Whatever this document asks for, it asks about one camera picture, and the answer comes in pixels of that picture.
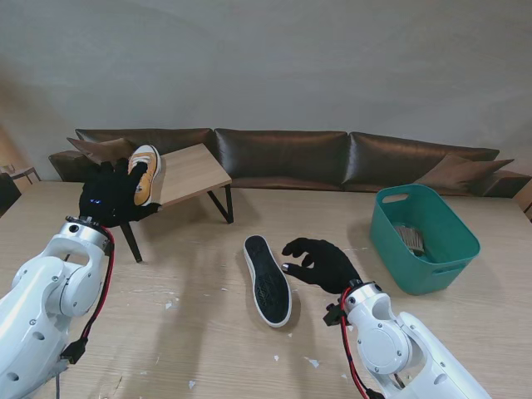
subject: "chair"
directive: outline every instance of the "chair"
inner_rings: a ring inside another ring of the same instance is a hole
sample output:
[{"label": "chair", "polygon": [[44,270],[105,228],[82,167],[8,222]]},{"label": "chair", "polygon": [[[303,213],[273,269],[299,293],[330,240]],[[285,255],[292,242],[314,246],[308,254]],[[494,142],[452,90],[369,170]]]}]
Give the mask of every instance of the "chair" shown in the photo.
[{"label": "chair", "polygon": [[7,173],[0,174],[0,214],[8,210],[20,197],[20,191]]}]

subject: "teal plastic basket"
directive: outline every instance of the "teal plastic basket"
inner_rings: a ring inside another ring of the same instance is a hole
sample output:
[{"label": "teal plastic basket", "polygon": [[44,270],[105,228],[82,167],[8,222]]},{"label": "teal plastic basket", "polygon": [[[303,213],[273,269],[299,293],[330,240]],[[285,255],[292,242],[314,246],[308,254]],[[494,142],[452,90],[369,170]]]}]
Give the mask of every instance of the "teal plastic basket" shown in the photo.
[{"label": "teal plastic basket", "polygon": [[[425,255],[413,254],[394,229],[419,229]],[[424,185],[381,190],[373,210],[372,242],[397,285],[420,295],[447,288],[479,254],[479,240],[449,205]]]}]

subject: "throw pillow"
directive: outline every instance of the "throw pillow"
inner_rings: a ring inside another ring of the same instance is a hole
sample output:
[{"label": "throw pillow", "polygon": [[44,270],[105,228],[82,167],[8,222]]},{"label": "throw pillow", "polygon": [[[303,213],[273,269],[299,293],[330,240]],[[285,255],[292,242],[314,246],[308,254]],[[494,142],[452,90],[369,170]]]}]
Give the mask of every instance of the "throw pillow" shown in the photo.
[{"label": "throw pillow", "polygon": [[467,192],[471,186],[483,180],[513,160],[467,160],[447,154],[438,165],[414,183],[433,189]]},{"label": "throw pillow", "polygon": [[115,164],[120,158],[129,158],[135,151],[135,146],[124,138],[92,143],[90,141],[67,138],[87,158],[100,164],[110,161]]}]

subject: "black shoe sole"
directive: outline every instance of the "black shoe sole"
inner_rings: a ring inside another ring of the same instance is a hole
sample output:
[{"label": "black shoe sole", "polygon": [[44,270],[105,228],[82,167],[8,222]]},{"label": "black shoe sole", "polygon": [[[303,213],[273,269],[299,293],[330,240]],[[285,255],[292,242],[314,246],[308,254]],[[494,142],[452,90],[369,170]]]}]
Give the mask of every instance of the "black shoe sole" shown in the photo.
[{"label": "black shoe sole", "polygon": [[251,274],[254,301],[260,316],[269,326],[282,327],[290,319],[292,294],[264,237],[248,237],[244,242],[244,257]]}]

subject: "white shoe sole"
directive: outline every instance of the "white shoe sole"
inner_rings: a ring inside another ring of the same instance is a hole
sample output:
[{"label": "white shoe sole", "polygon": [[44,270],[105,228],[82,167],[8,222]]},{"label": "white shoe sole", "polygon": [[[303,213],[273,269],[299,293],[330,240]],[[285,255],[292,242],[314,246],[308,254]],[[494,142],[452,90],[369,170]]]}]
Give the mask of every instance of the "white shoe sole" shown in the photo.
[{"label": "white shoe sole", "polygon": [[153,183],[155,181],[155,178],[157,177],[157,175],[159,174],[160,172],[160,163],[161,163],[161,158],[160,158],[160,155],[159,155],[159,151],[153,146],[153,145],[149,145],[149,144],[144,144],[144,145],[141,145],[139,148],[137,148],[135,150],[135,152],[133,153],[133,155],[136,153],[136,152],[151,152],[153,151],[155,153],[155,159],[157,161],[157,166],[155,167],[155,173],[153,174],[153,180],[151,181],[151,187],[150,187],[150,196],[148,197],[148,199],[146,201],[144,201],[142,204],[140,204],[139,206],[147,206],[148,204],[151,204],[151,191],[152,191],[152,188],[153,188]]}]

